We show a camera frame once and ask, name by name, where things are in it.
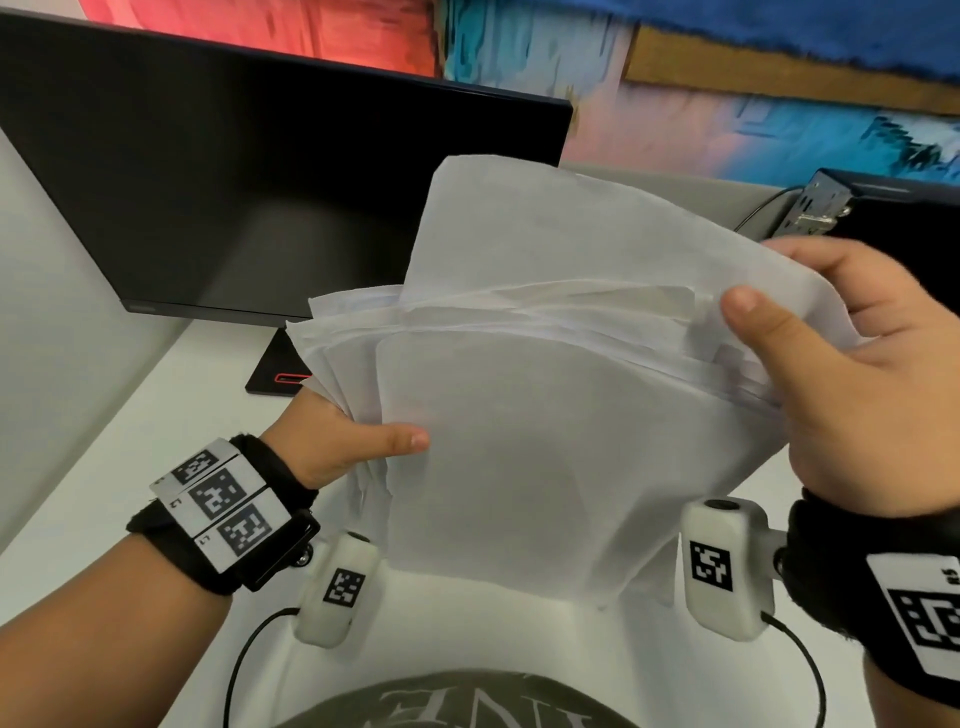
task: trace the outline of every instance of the fingernail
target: fingernail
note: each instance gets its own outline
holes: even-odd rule
[[[430,437],[426,432],[418,432],[410,438],[410,449],[413,452],[425,450],[428,445],[430,445]]]
[[[747,285],[738,285],[727,293],[727,305],[738,313],[750,313],[761,301],[763,294]]]

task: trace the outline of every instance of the wire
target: wire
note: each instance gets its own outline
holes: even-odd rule
[[[824,728],[824,722],[827,720],[827,688],[824,687],[824,678],[821,676],[817,664],[813,662],[813,655],[810,654],[810,651],[804,646],[804,643],[800,641],[800,638],[779,619],[773,615],[768,615],[766,612],[760,612],[760,618],[793,640],[794,644],[800,648],[800,651],[804,654],[804,657],[806,657],[806,662],[810,665],[810,670],[813,672],[813,679],[817,681],[817,696],[820,699],[820,710],[817,712],[815,728]]]
[[[754,208],[754,211],[753,211],[753,212],[751,212],[749,215],[747,215],[745,218],[743,218],[743,220],[740,221],[740,224],[737,225],[737,226],[733,229],[733,232],[740,232],[740,231],[743,229],[743,226],[744,226],[744,225],[746,225],[746,224],[749,223],[751,220],[753,220],[754,217],[756,217],[765,207],[767,207],[768,205],[770,205],[770,203],[774,202],[775,200],[778,200],[778,199],[781,198],[783,195],[789,194],[790,192],[797,192],[797,191],[802,190],[802,189],[804,189],[804,186],[803,186],[802,184],[798,184],[798,185],[793,186],[793,187],[785,187],[785,188],[782,189],[780,192],[776,192],[776,193],[770,195],[770,197],[768,197],[768,198],[767,198],[766,200],[764,200],[762,203],[760,203],[759,205],[757,205],[757,206]]]
[[[287,607],[286,609],[281,609],[279,612],[274,612],[269,617],[260,622],[260,626],[253,630],[253,634],[247,637],[247,643],[243,645],[243,649],[240,650],[240,654],[237,656],[237,661],[233,665],[233,673],[230,676],[230,681],[227,683],[227,700],[224,703],[224,728],[230,728],[230,703],[233,701],[233,687],[237,682],[237,675],[240,673],[240,663],[243,662],[244,657],[247,656],[247,650],[250,649],[250,645],[253,644],[253,641],[256,639],[256,636],[260,634],[264,627],[266,627],[274,619],[280,617],[292,617],[300,613],[299,607]]]

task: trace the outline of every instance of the monitor stand base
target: monitor stand base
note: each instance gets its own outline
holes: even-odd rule
[[[278,328],[253,370],[246,390],[252,395],[293,397],[300,391],[300,383],[309,376],[310,370],[290,343],[286,329]]]

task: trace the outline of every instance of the person's left hand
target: person's left hand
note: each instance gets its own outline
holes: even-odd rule
[[[306,387],[260,439],[311,489],[323,488],[363,460],[409,455],[430,447],[430,436],[422,427],[359,425]]]

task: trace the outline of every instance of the monitor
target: monitor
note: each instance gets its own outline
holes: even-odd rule
[[[566,100],[0,11],[0,129],[129,311],[283,326],[403,282],[450,155],[556,165]]]

